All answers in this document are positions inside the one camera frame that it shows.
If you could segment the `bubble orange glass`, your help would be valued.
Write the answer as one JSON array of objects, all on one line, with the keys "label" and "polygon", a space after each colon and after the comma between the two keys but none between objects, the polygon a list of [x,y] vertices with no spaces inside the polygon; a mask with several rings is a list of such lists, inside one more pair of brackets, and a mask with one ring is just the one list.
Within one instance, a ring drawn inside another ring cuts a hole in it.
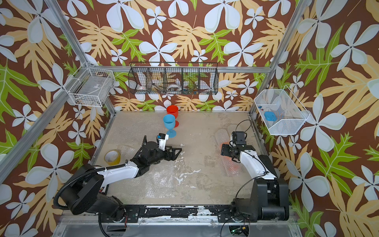
[{"label": "bubble orange glass", "polygon": [[[230,135],[228,134],[228,131],[225,129],[219,129],[215,133],[215,139],[217,146],[219,147],[219,150],[222,150],[222,146],[224,144],[229,145],[230,142]],[[228,177],[234,177],[238,176],[242,173],[242,168],[239,163],[236,163],[232,161],[232,158],[227,156],[221,156],[222,164],[224,167],[224,170],[226,172],[226,175]]]}]

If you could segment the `blue wine glass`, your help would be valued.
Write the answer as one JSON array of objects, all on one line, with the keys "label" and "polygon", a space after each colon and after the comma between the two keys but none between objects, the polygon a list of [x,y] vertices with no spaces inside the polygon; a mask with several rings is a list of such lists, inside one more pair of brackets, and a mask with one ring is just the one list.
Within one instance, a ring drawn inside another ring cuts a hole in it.
[{"label": "blue wine glass", "polygon": [[174,138],[177,134],[177,132],[174,130],[175,125],[176,125],[176,119],[174,115],[167,114],[163,117],[163,123],[167,131],[167,135],[169,138]]}]

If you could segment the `red wine glass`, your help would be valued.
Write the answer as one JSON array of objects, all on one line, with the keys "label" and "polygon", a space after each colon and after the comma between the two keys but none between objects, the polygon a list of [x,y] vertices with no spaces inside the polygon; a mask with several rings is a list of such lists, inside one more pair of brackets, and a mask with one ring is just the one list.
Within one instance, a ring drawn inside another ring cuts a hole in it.
[{"label": "red wine glass", "polygon": [[179,122],[177,121],[177,117],[179,115],[179,108],[175,105],[170,105],[166,109],[167,115],[165,116],[164,122],[166,124],[175,123],[175,127],[179,126]]}]

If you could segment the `bubble blue glass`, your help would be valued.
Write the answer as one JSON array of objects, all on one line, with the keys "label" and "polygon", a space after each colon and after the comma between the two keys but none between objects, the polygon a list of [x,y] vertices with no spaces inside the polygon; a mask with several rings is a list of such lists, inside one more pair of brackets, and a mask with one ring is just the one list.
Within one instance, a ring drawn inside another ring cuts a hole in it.
[{"label": "bubble blue glass", "polygon": [[136,179],[126,179],[113,184],[110,194],[127,203],[139,203],[143,199],[175,198],[193,189],[186,183],[190,173],[186,170],[184,152],[173,161],[161,161]]}]

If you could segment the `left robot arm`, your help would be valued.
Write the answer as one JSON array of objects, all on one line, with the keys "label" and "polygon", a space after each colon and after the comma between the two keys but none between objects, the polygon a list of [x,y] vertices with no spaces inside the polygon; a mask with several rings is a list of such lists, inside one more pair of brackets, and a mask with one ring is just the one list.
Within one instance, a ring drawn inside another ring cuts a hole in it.
[{"label": "left robot arm", "polygon": [[124,179],[134,179],[149,171],[150,166],[162,160],[174,161],[182,152],[181,148],[167,146],[168,135],[160,133],[156,141],[143,139],[134,157],[125,163],[94,167],[82,166],[56,193],[53,204],[61,210],[70,210],[73,215],[84,212],[105,215],[115,222],[126,216],[125,205],[115,196],[101,192],[109,184]]}]

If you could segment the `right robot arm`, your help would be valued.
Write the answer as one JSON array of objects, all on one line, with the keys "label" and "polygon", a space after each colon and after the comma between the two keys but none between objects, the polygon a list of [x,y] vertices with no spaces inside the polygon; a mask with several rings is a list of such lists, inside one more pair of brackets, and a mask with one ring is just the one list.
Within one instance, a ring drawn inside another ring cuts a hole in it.
[{"label": "right robot arm", "polygon": [[258,155],[255,148],[246,143],[247,133],[234,131],[229,144],[222,145],[221,155],[242,164],[252,183],[249,198],[235,197],[231,202],[231,215],[257,221],[287,221],[289,219],[289,188],[280,178],[266,155]]}]

